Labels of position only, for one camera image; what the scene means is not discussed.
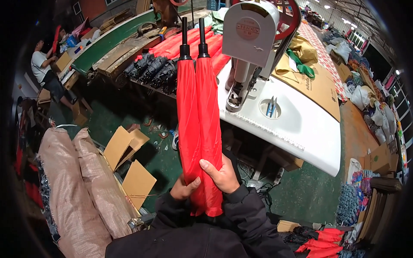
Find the floor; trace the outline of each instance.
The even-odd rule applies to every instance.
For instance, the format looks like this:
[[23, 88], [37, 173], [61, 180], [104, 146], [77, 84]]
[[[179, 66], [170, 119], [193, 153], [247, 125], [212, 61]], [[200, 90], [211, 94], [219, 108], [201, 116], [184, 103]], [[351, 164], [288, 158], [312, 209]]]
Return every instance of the floor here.
[[[171, 148], [172, 136], [162, 140], [159, 132], [167, 132], [176, 126], [176, 105], [168, 97], [155, 95], [152, 100], [154, 109], [138, 104], [141, 101], [131, 100], [130, 94], [124, 90], [116, 90], [104, 83], [95, 83], [84, 91], [84, 96], [94, 113], [84, 125], [89, 127], [91, 137], [102, 145], [106, 145], [115, 130], [122, 125], [141, 124], [141, 131], [150, 141], [136, 154], [135, 158], [157, 179], [150, 194], [161, 194], [171, 188], [182, 173], [178, 154]], [[56, 124], [73, 123], [72, 115], [66, 107], [51, 107]], [[347, 177], [350, 158], [365, 155], [367, 149], [378, 146], [368, 131], [360, 111], [347, 102], [340, 107], [341, 113], [341, 167], [336, 177], [331, 177], [309, 163], [304, 162], [301, 169], [285, 172], [281, 184], [271, 190], [271, 211], [285, 218], [297, 221], [334, 223], [338, 205], [340, 184]], [[143, 126], [149, 116], [154, 117], [150, 127]], [[240, 152], [253, 159], [258, 159], [265, 147], [265, 141], [229, 124], [221, 124], [222, 131], [232, 128], [234, 137], [242, 140]], [[67, 127], [73, 138], [80, 127]], [[242, 177], [248, 179], [242, 170]], [[278, 171], [278, 165], [268, 161], [262, 175]], [[156, 196], [146, 199], [143, 206], [154, 212]]]

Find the green floor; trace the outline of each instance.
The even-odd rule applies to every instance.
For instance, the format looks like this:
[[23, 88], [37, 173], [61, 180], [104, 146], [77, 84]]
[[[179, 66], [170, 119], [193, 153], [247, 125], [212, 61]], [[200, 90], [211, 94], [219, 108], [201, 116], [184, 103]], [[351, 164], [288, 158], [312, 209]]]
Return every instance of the green floor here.
[[[147, 121], [149, 111], [136, 104], [136, 101], [128, 99], [128, 93], [103, 86], [96, 90], [96, 87], [90, 88], [89, 93], [84, 93], [94, 111], [90, 115], [89, 121], [84, 125], [89, 127], [91, 137], [100, 144], [107, 145], [120, 125], [126, 127], [131, 123], [141, 124], [141, 131], [150, 140], [135, 154], [135, 158], [157, 179], [150, 194], [164, 193], [173, 186], [182, 173], [182, 168], [178, 153], [171, 148], [172, 136], [162, 140], [158, 136], [158, 130], [152, 130], [152, 132], [149, 130], [153, 129], [152, 125], [159, 124], [162, 125], [162, 131], [173, 129], [176, 125], [176, 110], [162, 106], [162, 100], [158, 100], [156, 111], [151, 112], [155, 117], [154, 121], [150, 127], [145, 127], [142, 123]], [[73, 123], [69, 110], [66, 107], [57, 108], [55, 105], [53, 104], [50, 108], [50, 112], [56, 124]], [[221, 126], [230, 127], [226, 123], [222, 123]], [[80, 128], [78, 126], [67, 127], [67, 130], [73, 138]], [[234, 128], [234, 136], [242, 140], [240, 152], [246, 155], [257, 155], [256, 149], [259, 151], [264, 148], [264, 141], [238, 128]], [[333, 178], [306, 162], [299, 170], [285, 172], [281, 184], [270, 192], [273, 213], [298, 221], [334, 223], [340, 183], [344, 179], [344, 139], [341, 142], [342, 167], [338, 175]], [[266, 163], [262, 175], [274, 171], [278, 171], [278, 167], [269, 161]], [[246, 174], [242, 170], [240, 172], [241, 177], [248, 180]], [[156, 196], [150, 196], [143, 204], [150, 212], [154, 212], [155, 199]]]

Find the jacket sleeve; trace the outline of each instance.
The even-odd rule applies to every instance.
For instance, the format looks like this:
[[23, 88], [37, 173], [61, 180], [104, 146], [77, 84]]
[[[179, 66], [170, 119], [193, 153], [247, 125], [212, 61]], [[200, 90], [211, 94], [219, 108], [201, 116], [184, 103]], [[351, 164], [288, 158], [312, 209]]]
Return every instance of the jacket sleeve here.
[[169, 229], [186, 227], [191, 221], [189, 201], [177, 201], [170, 190], [160, 196], [155, 202], [156, 217], [151, 223], [151, 227], [157, 229]]
[[279, 236], [277, 225], [271, 224], [255, 188], [241, 185], [235, 192], [223, 197], [225, 215], [237, 225], [243, 244], [264, 257], [295, 257]]

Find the sewing machine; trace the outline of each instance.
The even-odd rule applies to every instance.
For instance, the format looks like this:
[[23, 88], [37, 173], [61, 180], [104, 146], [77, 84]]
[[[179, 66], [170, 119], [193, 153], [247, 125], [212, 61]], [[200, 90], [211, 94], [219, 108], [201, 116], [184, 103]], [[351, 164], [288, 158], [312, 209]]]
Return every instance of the sewing machine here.
[[[298, 17], [292, 17], [295, 20], [290, 24], [294, 25], [281, 36], [277, 34], [281, 11], [271, 2], [239, 2], [227, 11], [222, 53], [232, 60], [218, 74], [220, 117], [336, 176], [341, 152], [339, 122], [271, 76], [301, 21], [295, 2], [288, 5]], [[277, 101], [268, 115], [272, 98]]]

